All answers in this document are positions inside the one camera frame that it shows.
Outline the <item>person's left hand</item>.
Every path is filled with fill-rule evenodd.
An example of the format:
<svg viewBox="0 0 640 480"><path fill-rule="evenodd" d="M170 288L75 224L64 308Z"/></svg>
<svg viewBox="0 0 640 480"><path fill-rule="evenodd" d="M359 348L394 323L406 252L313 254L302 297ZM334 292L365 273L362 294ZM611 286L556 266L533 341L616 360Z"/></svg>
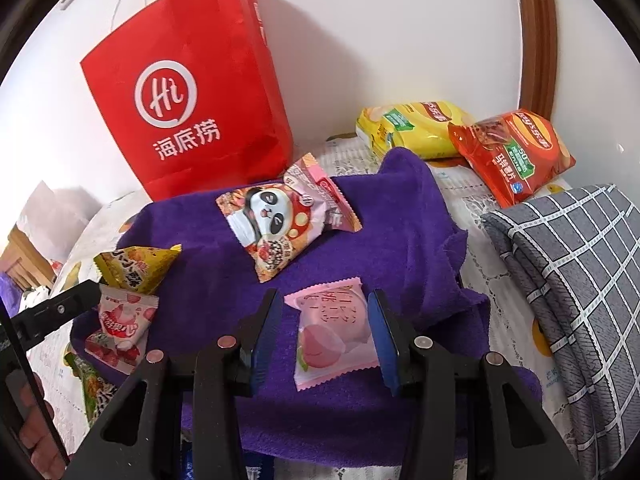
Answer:
<svg viewBox="0 0 640 480"><path fill-rule="evenodd" d="M21 402L28 409L24 425L20 430L20 439L32 455L30 462L45 479L61 479L66 466L55 445L51 431L44 420L32 387L24 385L20 393Z"/></svg>

